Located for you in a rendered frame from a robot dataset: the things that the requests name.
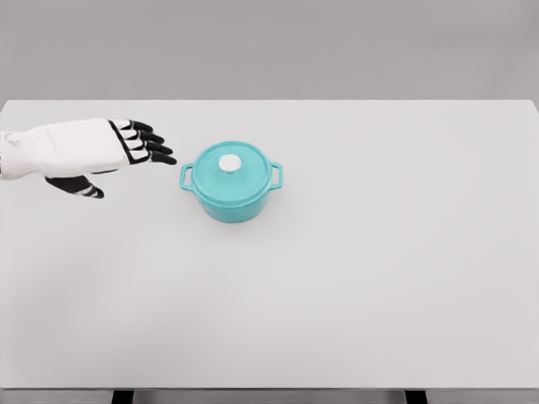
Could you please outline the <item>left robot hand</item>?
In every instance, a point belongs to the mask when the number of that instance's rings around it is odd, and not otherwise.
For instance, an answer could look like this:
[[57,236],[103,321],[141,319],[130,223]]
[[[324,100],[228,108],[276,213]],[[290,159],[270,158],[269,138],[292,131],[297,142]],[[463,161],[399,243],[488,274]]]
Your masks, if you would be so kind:
[[95,118],[42,125],[24,134],[45,181],[68,194],[102,199],[88,175],[113,173],[145,162],[173,166],[173,150],[154,129],[136,120]]

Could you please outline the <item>turquoise pot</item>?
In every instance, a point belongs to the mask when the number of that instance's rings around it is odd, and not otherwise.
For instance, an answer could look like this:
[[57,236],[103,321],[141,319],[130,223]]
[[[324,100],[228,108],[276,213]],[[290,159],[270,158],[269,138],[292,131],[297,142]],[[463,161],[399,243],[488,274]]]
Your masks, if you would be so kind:
[[239,206],[220,206],[208,202],[196,194],[191,185],[191,173],[194,163],[184,164],[180,170],[179,187],[183,190],[190,191],[197,198],[200,206],[211,218],[225,222],[238,223],[249,221],[256,217],[266,206],[270,192],[280,189],[283,186],[284,174],[283,167],[277,162],[270,162],[272,174],[270,175],[269,187],[260,194],[256,199],[252,199],[248,203]]

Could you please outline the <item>turquoise lid with white knob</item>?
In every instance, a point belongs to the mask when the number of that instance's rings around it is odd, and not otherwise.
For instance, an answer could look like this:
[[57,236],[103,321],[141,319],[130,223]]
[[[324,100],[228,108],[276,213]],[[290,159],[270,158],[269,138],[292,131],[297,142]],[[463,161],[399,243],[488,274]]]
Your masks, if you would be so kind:
[[[226,170],[223,157],[233,155],[239,166]],[[239,206],[256,199],[270,184],[272,167],[258,147],[242,141],[224,141],[205,149],[195,160],[191,185],[198,196],[216,205]]]

